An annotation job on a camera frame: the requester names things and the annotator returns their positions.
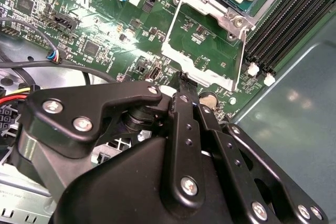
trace black cable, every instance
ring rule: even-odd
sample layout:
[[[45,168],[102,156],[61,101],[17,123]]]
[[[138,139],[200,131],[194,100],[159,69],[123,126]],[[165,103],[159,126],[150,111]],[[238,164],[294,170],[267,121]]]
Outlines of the black cable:
[[[48,44],[50,45],[50,47],[53,49],[53,51],[58,51],[57,47],[54,45],[54,43],[51,42],[51,40],[42,32],[40,31],[39,29],[37,29],[35,26],[31,25],[30,23],[28,22],[25,22],[23,20],[20,20],[20,19],[16,19],[16,18],[2,18],[0,17],[0,22],[16,22],[16,23],[19,23],[19,24],[22,24],[26,27],[29,27],[30,29],[34,30],[35,32],[37,32],[38,34],[41,35],[41,37],[46,41],[48,42]]]
[[[108,83],[114,83],[116,80],[112,78],[107,73],[103,73],[99,70],[83,67],[80,65],[76,65],[74,63],[63,61],[61,64],[55,64],[48,60],[43,61],[21,61],[21,62],[0,62],[1,68],[36,68],[36,67],[56,67],[56,68],[69,68],[74,70],[79,70],[82,72],[90,73],[94,76],[97,76]]]
[[[2,51],[0,48],[0,59],[3,62],[13,62],[11,59],[8,58],[8,56],[5,54],[5,52]],[[35,80],[31,77],[28,72],[22,68],[12,69],[25,83],[28,84],[28,86],[35,85]]]
[[[91,85],[89,74],[86,73],[86,72],[82,72],[82,73],[83,73],[83,76],[84,76],[85,85],[87,85],[87,86]]]

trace cable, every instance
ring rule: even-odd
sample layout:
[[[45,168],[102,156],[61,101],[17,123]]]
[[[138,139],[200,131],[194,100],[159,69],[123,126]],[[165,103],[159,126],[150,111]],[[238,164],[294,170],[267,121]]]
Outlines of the cable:
[[[71,62],[63,61],[61,64],[55,64],[51,61],[23,61],[23,62],[0,62],[1,68],[36,68],[36,67],[56,67],[56,68],[69,68],[74,70],[79,70],[82,72],[90,73],[94,76],[97,76],[108,83],[114,83],[116,80],[112,78],[109,74],[103,73],[99,70],[83,67],[76,65]]]
[[[0,105],[2,105],[3,103],[5,102],[8,102],[8,101],[13,101],[13,100],[18,100],[18,99],[26,99],[26,95],[23,95],[23,94],[17,94],[17,95],[11,95],[11,96],[8,96],[8,97],[3,97],[0,99]]]
[[[83,76],[84,76],[85,85],[87,85],[87,86],[91,85],[89,74],[86,73],[86,72],[82,72],[82,73],[83,73]]]
[[[29,91],[30,91],[30,88],[23,88],[23,89],[15,90],[15,91],[9,93],[9,95],[18,94],[18,93],[24,93],[24,92],[29,92]]]
[[[9,57],[5,54],[5,52],[2,51],[2,49],[0,48],[0,59],[3,62],[13,62],[11,59],[9,59]],[[29,86],[31,85],[35,85],[36,82],[35,80],[31,77],[30,74],[28,74],[28,72],[22,68],[18,68],[18,69],[13,69],[13,71],[25,82],[27,83]]]
[[[28,22],[25,22],[23,20],[16,19],[16,18],[2,18],[2,17],[0,17],[0,22],[3,22],[3,21],[5,21],[5,22],[16,22],[16,23],[22,24],[22,25],[24,25],[26,27],[29,27],[30,29],[32,29],[35,32],[37,32],[38,34],[40,34],[42,36],[42,38],[46,42],[48,42],[48,44],[51,46],[51,48],[53,49],[53,51],[58,52],[58,49],[54,45],[54,43],[52,43],[51,40],[44,33],[42,33],[39,29],[37,29],[35,26],[29,24]]]

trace hex bolt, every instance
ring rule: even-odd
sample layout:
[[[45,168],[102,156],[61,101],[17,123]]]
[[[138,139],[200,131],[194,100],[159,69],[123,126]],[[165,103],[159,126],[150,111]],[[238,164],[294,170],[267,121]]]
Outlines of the hex bolt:
[[[236,126],[232,126],[232,130],[236,134],[240,134],[240,130]]]
[[[313,212],[313,214],[319,219],[322,220],[322,214],[320,213],[320,211],[316,208],[316,207],[310,207],[310,210]]]
[[[309,214],[308,210],[303,205],[298,205],[298,209],[299,209],[300,213],[302,214],[302,216],[304,216],[307,220],[310,219],[310,214]]]
[[[238,18],[236,20],[234,20],[234,25],[235,27],[241,27],[243,25],[243,19],[242,18]]]
[[[267,213],[266,213],[265,208],[262,206],[262,204],[255,201],[252,203],[252,209],[260,220],[263,220],[263,221],[267,220]]]
[[[42,108],[50,114],[57,114],[63,110],[63,105],[58,101],[49,100],[42,104]]]
[[[156,90],[156,88],[155,87],[152,87],[152,86],[150,86],[150,87],[148,87],[148,90],[149,90],[149,92],[151,92],[152,94],[157,94],[157,90]]]
[[[72,124],[77,131],[88,132],[92,129],[92,123],[87,118],[76,118]]]
[[[181,187],[183,191],[190,196],[195,196],[198,192],[196,182],[189,177],[183,177],[181,179]]]

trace integrated circuit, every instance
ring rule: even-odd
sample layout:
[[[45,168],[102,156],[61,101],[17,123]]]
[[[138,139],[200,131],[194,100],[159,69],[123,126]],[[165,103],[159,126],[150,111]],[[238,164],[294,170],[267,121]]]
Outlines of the integrated circuit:
[[[96,45],[95,43],[93,43],[89,40],[86,42],[86,45],[84,47],[84,53],[86,55],[90,55],[90,56],[95,57],[97,55],[98,51],[99,51],[99,46],[98,45]]]
[[[32,0],[17,0],[16,9],[24,14],[30,15],[34,8]]]

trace white connector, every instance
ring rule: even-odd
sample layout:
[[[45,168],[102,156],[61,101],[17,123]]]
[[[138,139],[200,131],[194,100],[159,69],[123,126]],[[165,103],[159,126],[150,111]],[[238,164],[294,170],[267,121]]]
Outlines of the white connector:
[[[264,84],[266,86],[271,86],[275,82],[275,78],[271,73],[266,74],[266,78],[264,79]]]
[[[257,64],[255,64],[254,62],[251,62],[250,66],[247,69],[247,73],[250,76],[256,76],[258,72],[259,72],[259,67],[257,66]]]

